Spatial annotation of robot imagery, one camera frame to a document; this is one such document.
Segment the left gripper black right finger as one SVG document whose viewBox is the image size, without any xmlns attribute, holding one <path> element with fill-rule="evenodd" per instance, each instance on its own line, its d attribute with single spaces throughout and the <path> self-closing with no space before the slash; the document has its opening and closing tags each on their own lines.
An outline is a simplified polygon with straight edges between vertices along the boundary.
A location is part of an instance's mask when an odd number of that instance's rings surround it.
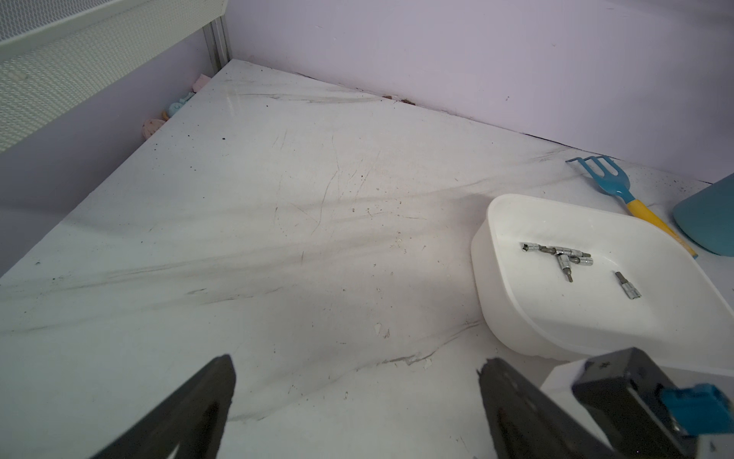
<svg viewBox="0 0 734 459">
<path fill-rule="evenodd" d="M 499 458 L 617 458 L 506 361 L 478 371 L 483 406 Z"/>
</svg>

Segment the white rectangular storage box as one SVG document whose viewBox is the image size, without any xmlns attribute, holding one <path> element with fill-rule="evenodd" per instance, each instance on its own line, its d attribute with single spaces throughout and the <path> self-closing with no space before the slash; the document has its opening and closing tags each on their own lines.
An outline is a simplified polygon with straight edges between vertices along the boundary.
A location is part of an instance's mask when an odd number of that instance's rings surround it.
<svg viewBox="0 0 734 459">
<path fill-rule="evenodd" d="M 521 243 L 588 252 L 567 281 L 557 254 Z M 733 311 L 702 267 L 640 219 L 518 194 L 494 198 L 471 243 L 487 326 L 511 350 L 576 361 L 636 347 L 658 365 L 733 372 Z M 640 292 L 629 299 L 621 272 Z"/>
</svg>

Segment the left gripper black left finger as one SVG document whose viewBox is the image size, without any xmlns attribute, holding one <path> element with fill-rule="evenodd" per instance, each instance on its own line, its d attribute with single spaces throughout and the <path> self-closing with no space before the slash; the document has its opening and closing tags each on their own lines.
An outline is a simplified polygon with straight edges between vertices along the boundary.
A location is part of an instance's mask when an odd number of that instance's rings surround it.
<svg viewBox="0 0 734 459">
<path fill-rule="evenodd" d="M 95 457 L 216 457 L 235 384 L 231 356 L 213 359 Z"/>
</svg>

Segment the silver screwdriver bit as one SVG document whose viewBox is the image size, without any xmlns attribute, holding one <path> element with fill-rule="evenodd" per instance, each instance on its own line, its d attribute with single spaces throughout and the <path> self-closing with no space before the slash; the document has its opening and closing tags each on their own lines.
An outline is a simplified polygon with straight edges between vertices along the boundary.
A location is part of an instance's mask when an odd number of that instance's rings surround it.
<svg viewBox="0 0 734 459">
<path fill-rule="evenodd" d="M 582 252 L 571 248 L 554 246 L 556 254 L 567 254 L 567 256 L 575 256 L 578 258 L 591 258 L 592 256 L 588 252 Z"/>
<path fill-rule="evenodd" d="M 570 261 L 573 264 L 582 265 L 582 266 L 592 266 L 594 264 L 594 260 L 590 257 L 570 256 Z"/>
<path fill-rule="evenodd" d="M 615 272 L 615 278 L 619 282 L 623 292 L 629 299 L 641 298 L 641 294 L 638 289 L 621 273 Z"/>
<path fill-rule="evenodd" d="M 544 254 L 556 254 L 554 247 L 543 246 L 535 243 L 521 243 L 521 249 L 524 252 L 544 252 Z"/>
<path fill-rule="evenodd" d="M 572 262 L 570 257 L 567 254 L 558 254 L 556 259 L 567 281 L 569 281 L 569 283 L 573 283 Z"/>
</svg>

